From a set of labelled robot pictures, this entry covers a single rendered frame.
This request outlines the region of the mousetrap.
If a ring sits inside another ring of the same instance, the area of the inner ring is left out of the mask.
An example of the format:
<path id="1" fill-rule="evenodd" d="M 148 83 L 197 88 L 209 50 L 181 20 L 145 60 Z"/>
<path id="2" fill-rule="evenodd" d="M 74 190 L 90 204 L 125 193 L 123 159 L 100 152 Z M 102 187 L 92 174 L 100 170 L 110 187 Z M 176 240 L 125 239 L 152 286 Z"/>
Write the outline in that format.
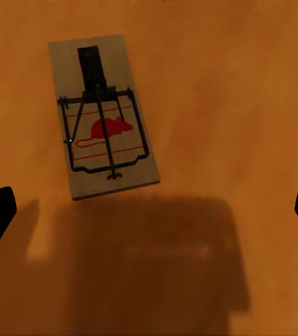
<path id="1" fill-rule="evenodd" d="M 48 49 L 72 200 L 160 183 L 122 34 Z"/>

